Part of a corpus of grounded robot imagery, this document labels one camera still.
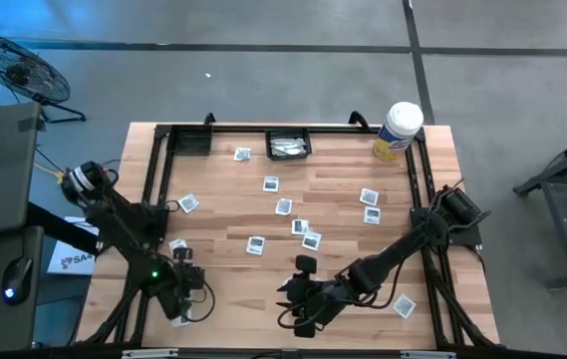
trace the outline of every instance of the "fan stand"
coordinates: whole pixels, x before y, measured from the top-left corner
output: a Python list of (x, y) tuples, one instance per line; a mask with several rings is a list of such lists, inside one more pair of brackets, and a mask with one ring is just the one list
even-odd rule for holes
[(46, 114), (44, 109), (42, 109), (42, 111), (41, 111), (42, 118), (44, 119), (44, 122), (46, 122), (47, 124), (60, 124), (60, 123), (65, 123), (65, 122), (75, 122), (75, 121), (85, 122), (86, 121), (86, 115), (84, 115), (83, 113), (81, 113), (79, 111), (75, 111), (73, 109), (69, 109), (69, 108), (64, 107), (62, 105), (59, 105), (59, 104), (52, 104), (52, 103), (46, 101), (45, 99), (43, 99), (41, 96), (37, 96), (37, 95), (34, 96), (33, 101), (40, 103), (42, 106), (52, 106), (52, 107), (64, 110), (66, 112), (69, 112), (71, 114), (79, 115), (79, 117), (74, 117), (74, 118), (61, 119), (61, 120), (51, 120), (51, 118)]

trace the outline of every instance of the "fan grille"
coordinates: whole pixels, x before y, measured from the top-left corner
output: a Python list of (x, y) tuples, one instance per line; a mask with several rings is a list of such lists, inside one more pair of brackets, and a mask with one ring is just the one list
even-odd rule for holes
[(59, 104), (71, 96), (68, 81), (55, 68), (1, 37), (0, 84), (44, 105)]

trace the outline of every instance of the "wooden table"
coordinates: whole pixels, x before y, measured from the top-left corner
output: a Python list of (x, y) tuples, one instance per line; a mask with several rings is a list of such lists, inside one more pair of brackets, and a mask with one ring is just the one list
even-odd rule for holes
[[(132, 123), (120, 167), (117, 191), (139, 201), (148, 164), (155, 123)], [(460, 179), (450, 127), (425, 127), (427, 148), (436, 187)], [(201, 323), (172, 328), (155, 298), (150, 301), (143, 336), (146, 347), (243, 347), (243, 348), (434, 348), (433, 331), (420, 255), (410, 257), (401, 272), (397, 296), (405, 293), (417, 308), (409, 319), (390, 307), (386, 310), (348, 307), (314, 339), (295, 338), (279, 328), (282, 308), (275, 302), (284, 295), (276, 289), (294, 269), (297, 254), (318, 259), (318, 278), (331, 278), (358, 257), (374, 254), (410, 229), (408, 210), (413, 206), (405, 159), (382, 162), (372, 152), (375, 136), (312, 135), (313, 154), (306, 160), (272, 162), (265, 156), (263, 134), (214, 134), (209, 157), (174, 158), (168, 199), (194, 193), (200, 206), (190, 214), (170, 215), (166, 242), (184, 238), (194, 249), (194, 262), (206, 270), (215, 291), (216, 308)], [(236, 147), (252, 149), (249, 162), (232, 160)], [(163, 163), (163, 154), (159, 164)], [(416, 163), (422, 174), (415, 147)], [(264, 176), (280, 177), (278, 193), (262, 191)], [(156, 198), (160, 174), (155, 177), (151, 198)], [(365, 205), (361, 188), (380, 192), (380, 225), (363, 223)], [(290, 215), (274, 213), (279, 198), (293, 200)], [(422, 193), (424, 203), (426, 194)], [(291, 221), (308, 219), (323, 234), (318, 251), (302, 248), (300, 237), (291, 234)], [(262, 256), (245, 252), (250, 235), (266, 237)], [(161, 252), (168, 254), (167, 243)], [(459, 302), (476, 325), (497, 342), (497, 331), (487, 286), (474, 253), (452, 247), (449, 259)], [(114, 250), (96, 263), (84, 307), (78, 340), (93, 334), (120, 299), (128, 266)], [(384, 302), (388, 283), (379, 295)], [(451, 338), (449, 316), (441, 297), (445, 334)], [(208, 310), (209, 301), (194, 304), (193, 317)], [(131, 335), (137, 302), (129, 317)]]

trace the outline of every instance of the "yellow and white canister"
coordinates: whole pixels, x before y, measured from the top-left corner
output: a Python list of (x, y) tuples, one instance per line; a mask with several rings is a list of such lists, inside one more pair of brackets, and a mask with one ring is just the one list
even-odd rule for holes
[(412, 143), (423, 126), (423, 111), (409, 102), (394, 104), (374, 141), (374, 154), (383, 160), (395, 160)]

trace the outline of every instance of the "concrete floor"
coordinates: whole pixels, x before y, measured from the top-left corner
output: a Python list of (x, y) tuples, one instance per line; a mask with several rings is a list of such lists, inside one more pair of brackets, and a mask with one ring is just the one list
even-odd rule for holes
[[(413, 0), (413, 8), (423, 46), (567, 48), (567, 0)], [(410, 43), (400, 0), (0, 0), (0, 35)], [(70, 82), (66, 105), (90, 118), (49, 126), (40, 136), (42, 151), (67, 167), (117, 159), (131, 121), (202, 121), (214, 112), (220, 121), (343, 123), (358, 110), (380, 123), (392, 103), (419, 102), (410, 55), (37, 52)], [(548, 293), (543, 286), (567, 274), (564, 252), (541, 195), (522, 200), (511, 191), (567, 147), (567, 57), (424, 56), (424, 63), (435, 122), (452, 126), (467, 191), (492, 210), (480, 231), (501, 341), (516, 349), (567, 353), (567, 290)], [(0, 86), (0, 104), (14, 102)], [(39, 172), (32, 197), (56, 214), (79, 214)], [(53, 244), (47, 242), (48, 255)], [(41, 302), (81, 295), (87, 284), (86, 278), (46, 276)], [(36, 339), (65, 344), (79, 310), (74, 299), (42, 305)]]

